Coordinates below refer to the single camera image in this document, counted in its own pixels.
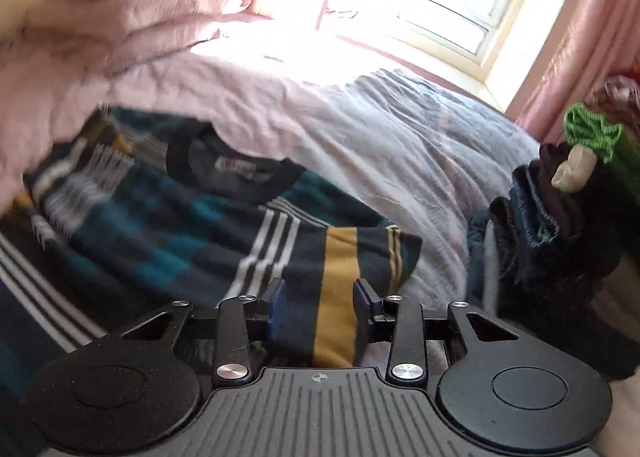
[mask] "yellow stripe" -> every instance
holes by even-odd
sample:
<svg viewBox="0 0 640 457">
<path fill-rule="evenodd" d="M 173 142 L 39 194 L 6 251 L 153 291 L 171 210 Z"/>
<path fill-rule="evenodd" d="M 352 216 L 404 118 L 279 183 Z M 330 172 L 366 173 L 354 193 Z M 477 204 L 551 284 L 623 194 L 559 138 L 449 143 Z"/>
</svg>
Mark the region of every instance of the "yellow stripe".
<svg viewBox="0 0 640 457">
<path fill-rule="evenodd" d="M 118 134 L 115 140 L 113 140 L 111 148 L 113 148 L 113 150 L 115 150 L 116 152 L 122 152 L 123 154 L 130 155 L 131 152 L 133 152 L 131 145 L 129 145 L 129 142 L 124 138 L 122 134 Z"/>
<path fill-rule="evenodd" d="M 395 237 L 394 237 L 394 229 L 389 228 L 386 231 L 386 236 L 389 243 L 389 264 L 391 265 L 391 279 L 389 280 L 389 293 L 394 294 L 396 291 L 396 280 L 397 280 L 397 268 L 396 268 L 396 249 L 394 246 Z"/>
<path fill-rule="evenodd" d="M 358 325 L 353 282 L 360 278 L 356 228 L 329 228 L 314 339 L 314 365 L 351 367 Z"/>
<path fill-rule="evenodd" d="M 396 262 L 398 263 L 398 281 L 396 282 L 396 291 L 400 287 L 400 281 L 402 280 L 402 244 L 400 242 L 400 235 L 402 232 L 400 230 L 395 230 L 394 234 L 396 236 Z"/>
</svg>

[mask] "t-shirt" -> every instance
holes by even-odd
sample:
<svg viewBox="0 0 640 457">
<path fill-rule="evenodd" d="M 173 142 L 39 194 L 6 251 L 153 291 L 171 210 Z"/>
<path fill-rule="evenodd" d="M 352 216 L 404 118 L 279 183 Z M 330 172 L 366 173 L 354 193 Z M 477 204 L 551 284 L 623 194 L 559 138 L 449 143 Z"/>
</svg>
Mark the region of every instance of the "t-shirt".
<svg viewBox="0 0 640 457">
<path fill-rule="evenodd" d="M 287 284 L 276 348 L 354 365 L 364 343 L 353 282 L 396 293 L 420 251 L 418 237 L 303 166 L 244 156 L 183 116 L 96 111 L 24 181 L 0 228 L 0 351 L 11 355 L 0 359 L 24 371 L 0 367 L 5 387 L 169 301 L 216 307 L 276 277 Z"/>
</svg>

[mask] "green cloth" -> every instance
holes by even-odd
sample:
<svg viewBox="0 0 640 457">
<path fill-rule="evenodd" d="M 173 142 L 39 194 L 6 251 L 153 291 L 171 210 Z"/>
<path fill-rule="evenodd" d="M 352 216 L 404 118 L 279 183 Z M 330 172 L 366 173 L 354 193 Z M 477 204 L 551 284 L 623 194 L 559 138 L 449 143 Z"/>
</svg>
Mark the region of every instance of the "green cloth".
<svg viewBox="0 0 640 457">
<path fill-rule="evenodd" d="M 573 105 L 564 116 L 564 133 L 572 145 L 594 150 L 609 164 L 616 178 L 640 204 L 640 148 L 626 136 L 625 126 L 612 124 L 602 114 L 582 104 Z"/>
</svg>

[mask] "crosshair marking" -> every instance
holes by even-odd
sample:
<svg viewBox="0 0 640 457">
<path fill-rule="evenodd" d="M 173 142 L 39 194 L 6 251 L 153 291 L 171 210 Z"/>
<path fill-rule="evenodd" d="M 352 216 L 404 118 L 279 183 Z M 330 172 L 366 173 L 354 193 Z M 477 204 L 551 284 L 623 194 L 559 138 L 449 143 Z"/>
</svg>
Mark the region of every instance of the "crosshair marking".
<svg viewBox="0 0 640 457">
<path fill-rule="evenodd" d="M 322 374 L 321 372 L 314 374 L 313 376 L 311 376 L 311 379 L 314 380 L 316 383 L 324 383 L 326 380 L 329 379 L 329 376 L 327 376 L 326 374 Z"/>
</svg>

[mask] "window sill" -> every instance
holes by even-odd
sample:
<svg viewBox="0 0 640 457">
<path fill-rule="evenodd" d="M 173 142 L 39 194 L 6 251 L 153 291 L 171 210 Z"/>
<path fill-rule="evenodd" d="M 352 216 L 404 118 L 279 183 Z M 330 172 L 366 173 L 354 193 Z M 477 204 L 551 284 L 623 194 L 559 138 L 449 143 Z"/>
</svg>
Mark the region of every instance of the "window sill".
<svg viewBox="0 0 640 457">
<path fill-rule="evenodd" d="M 366 28 L 357 22 L 349 19 L 325 17 L 322 19 L 320 30 L 325 33 L 333 33 L 347 41 L 364 44 L 364 46 L 377 49 L 400 60 L 428 71 L 435 76 L 442 78 L 450 84 L 459 87 L 464 92 L 469 93 L 478 100 L 483 101 L 489 107 L 500 111 L 504 110 L 498 105 L 494 96 L 485 85 L 478 79 L 462 72 L 455 66 L 424 52 L 415 47 L 400 42 L 382 32 Z"/>
</svg>

